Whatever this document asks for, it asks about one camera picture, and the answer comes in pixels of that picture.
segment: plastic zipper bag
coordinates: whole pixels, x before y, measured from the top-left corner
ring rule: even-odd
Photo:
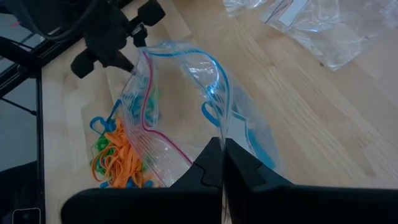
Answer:
[[[187,43],[139,49],[140,61],[121,94],[128,139],[169,187],[212,137],[233,138],[265,165],[280,166],[267,123],[215,58]]]
[[[398,25],[398,0],[275,0],[260,20],[337,70]]]
[[[266,2],[267,0],[224,0],[224,5],[228,15],[235,16]]]

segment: black frame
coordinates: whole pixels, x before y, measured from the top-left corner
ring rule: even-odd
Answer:
[[[131,1],[133,0],[119,0],[116,5],[119,9],[122,9],[124,6],[127,6]],[[40,68],[42,68],[53,59],[58,57],[60,54],[62,54],[64,51],[66,51],[66,49],[78,42],[81,38],[82,35],[79,34],[62,42],[45,40],[41,44],[36,46],[36,48],[31,51],[31,54],[39,61]],[[0,85],[2,85],[2,83],[7,83],[6,86],[1,88],[2,95],[10,92],[15,87],[20,85],[23,81],[30,78],[30,76],[32,75],[31,73],[19,73],[17,68],[18,65],[14,64],[5,69],[5,71],[3,71],[2,73],[0,73]]]
[[[132,0],[120,0],[117,2],[117,7],[122,9],[127,6]],[[35,62],[34,67],[30,64],[29,68],[21,68],[18,64],[11,65],[5,71],[0,73],[0,96],[4,96],[9,93],[15,87],[20,85],[23,81],[28,78],[36,78],[36,112],[31,111],[32,115],[36,115],[36,131],[37,131],[37,196],[39,197],[38,207],[40,208],[41,223],[45,223],[45,174],[44,174],[44,133],[43,133],[43,102],[42,102],[42,73],[41,68],[46,66],[53,59],[58,57],[64,51],[66,51],[73,44],[78,42],[82,38],[82,35],[75,35],[68,40],[62,42],[54,42],[45,40],[35,49],[29,52],[29,58],[32,58]],[[26,58],[28,52],[21,52],[21,56],[18,57],[19,61],[23,61]]]

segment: black metal bar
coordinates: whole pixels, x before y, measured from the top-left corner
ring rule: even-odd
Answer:
[[[4,99],[3,97],[0,98],[0,100],[3,100],[4,102],[9,103],[9,104],[12,105],[12,106],[16,106],[16,107],[18,107],[19,109],[22,109],[22,110],[24,110],[24,111],[26,111],[26,112],[29,112],[31,115],[36,116],[36,111],[32,111],[32,110],[30,110],[30,109],[28,109],[28,108],[26,108],[26,107],[24,107],[24,106],[21,106],[21,105],[19,105],[19,104],[17,104],[17,103],[14,103],[14,102],[12,102],[12,101],[10,101],[10,100]]]
[[[30,38],[32,38],[34,35],[35,35],[34,33],[29,34],[27,37],[25,37],[23,40],[21,40],[21,43],[27,42],[27,40],[29,40]]]
[[[1,79],[0,77],[0,97],[3,97],[7,93],[9,93],[11,90],[13,90],[15,87],[20,85],[22,82],[24,82],[27,77],[29,77],[28,74],[26,73],[19,73],[15,72],[12,76],[8,77],[7,79]]]
[[[41,69],[39,60],[36,57],[16,46],[7,38],[0,37],[0,55],[22,65],[32,72],[38,72]]]
[[[38,196],[40,203],[40,216],[45,223],[45,182],[44,182],[44,133],[43,133],[43,98],[42,98],[42,74],[36,75],[36,132],[37,132],[37,177],[39,180]]]
[[[77,193],[64,203],[62,223],[90,220],[95,224],[219,224],[223,206],[223,157],[220,140],[212,138],[189,170],[169,188],[108,188]]]
[[[14,43],[14,44],[16,44],[16,45],[18,45],[18,46],[25,47],[25,48],[31,49],[31,50],[34,49],[33,47],[28,46],[28,45],[26,45],[26,44],[24,44],[24,43],[18,42],[18,41],[16,41],[16,40],[11,40],[11,39],[8,39],[8,38],[5,38],[5,39],[7,39],[8,41],[10,41],[10,42],[12,42],[12,43]]]

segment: black plastic part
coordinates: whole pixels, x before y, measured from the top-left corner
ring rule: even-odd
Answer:
[[[12,105],[12,106],[15,106],[15,107],[17,107],[17,108],[19,108],[19,109],[21,109],[21,110],[24,110],[24,111],[30,113],[30,114],[33,115],[33,116],[36,116],[36,115],[37,115],[36,111],[30,110],[30,109],[28,109],[28,108],[26,108],[26,107],[24,107],[24,106],[21,106],[21,105],[19,105],[19,104],[13,102],[13,101],[11,101],[11,100],[4,99],[3,97],[1,97],[0,100],[1,100],[1,101],[4,101],[4,102],[6,102],[6,103],[8,103],[8,104],[10,104],[10,105]]]
[[[62,207],[62,223],[221,223],[223,153],[213,138],[170,188],[91,189]]]
[[[12,14],[8,8],[4,6],[2,2],[0,2],[0,13],[1,14]]]
[[[231,139],[224,164],[233,223],[398,222],[398,190],[294,185]]]
[[[147,1],[138,9],[137,15],[146,26],[154,26],[166,16],[166,13],[157,1]]]
[[[94,63],[97,60],[97,56],[92,51],[85,49],[75,57],[70,68],[75,75],[79,78],[83,78],[94,70]]]
[[[126,46],[128,24],[128,18],[116,6],[100,1],[81,28],[87,48],[104,66],[115,58],[118,50]]]
[[[116,52],[115,57],[112,60],[110,60],[108,64],[106,64],[106,66],[117,67],[127,72],[131,72],[134,69],[134,65],[120,51]]]

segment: tangled rubber bands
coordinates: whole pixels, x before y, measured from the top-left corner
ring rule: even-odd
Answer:
[[[116,188],[135,186],[150,187],[151,175],[143,177],[143,163],[136,149],[132,147],[124,132],[120,118],[116,118],[116,129],[113,132],[104,133],[98,139],[96,148],[99,154],[91,162],[91,173],[96,181],[108,180],[105,185]],[[96,171],[104,175],[100,180]]]

